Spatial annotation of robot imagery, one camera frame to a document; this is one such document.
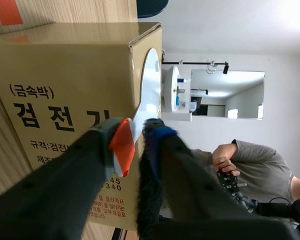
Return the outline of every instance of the ceiling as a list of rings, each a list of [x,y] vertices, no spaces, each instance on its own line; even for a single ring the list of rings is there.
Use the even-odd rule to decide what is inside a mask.
[[[170,0],[140,22],[161,22],[168,53],[300,54],[300,0]]]
[[[251,89],[264,82],[264,72],[259,71],[215,71],[208,74],[206,70],[192,70],[191,89],[208,89],[205,91],[191,91],[192,95],[207,98],[227,99],[233,95]]]

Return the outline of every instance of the gray t-shirt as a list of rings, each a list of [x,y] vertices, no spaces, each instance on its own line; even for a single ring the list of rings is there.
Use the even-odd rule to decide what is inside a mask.
[[[267,203],[273,198],[281,197],[294,201],[291,196],[291,181],[293,174],[283,157],[273,148],[257,145],[245,141],[233,140],[237,150],[231,161],[241,172],[238,184],[246,183],[240,191],[250,199]],[[195,149],[192,153],[198,158],[202,166],[217,179],[212,166],[212,155]]]

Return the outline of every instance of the faucet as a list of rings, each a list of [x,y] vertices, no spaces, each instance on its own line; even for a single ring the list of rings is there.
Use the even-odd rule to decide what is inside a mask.
[[[185,93],[185,89],[180,89],[179,87],[176,88],[176,93],[178,94],[184,94]]]

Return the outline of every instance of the white sink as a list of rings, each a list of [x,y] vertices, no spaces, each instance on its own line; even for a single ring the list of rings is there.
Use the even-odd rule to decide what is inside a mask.
[[[179,69],[176,66],[172,66],[165,76],[163,84],[164,107],[168,112],[175,112],[178,110],[177,106],[177,84]]]

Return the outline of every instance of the hand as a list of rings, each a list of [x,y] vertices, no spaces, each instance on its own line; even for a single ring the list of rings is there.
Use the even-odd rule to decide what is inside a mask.
[[[221,170],[223,173],[231,174],[233,176],[239,176],[240,171],[237,170],[237,166],[234,165],[230,159],[226,157],[218,157],[217,159],[213,159],[213,167],[215,171]]]

